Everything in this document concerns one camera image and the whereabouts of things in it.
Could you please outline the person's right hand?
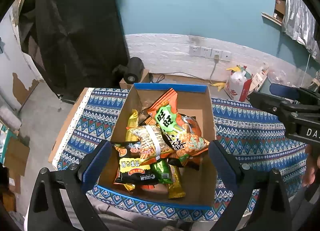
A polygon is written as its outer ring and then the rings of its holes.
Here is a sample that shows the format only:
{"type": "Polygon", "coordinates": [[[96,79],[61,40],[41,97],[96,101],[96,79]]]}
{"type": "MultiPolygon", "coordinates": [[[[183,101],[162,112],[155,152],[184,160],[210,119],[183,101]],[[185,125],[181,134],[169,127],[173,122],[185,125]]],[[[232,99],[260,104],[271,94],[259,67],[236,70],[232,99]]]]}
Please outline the person's right hand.
{"type": "Polygon", "coordinates": [[[302,178],[302,186],[313,184],[316,179],[316,173],[319,170],[319,156],[316,158],[313,153],[311,145],[307,145],[305,153],[308,155],[306,159],[306,170],[302,178]]]}

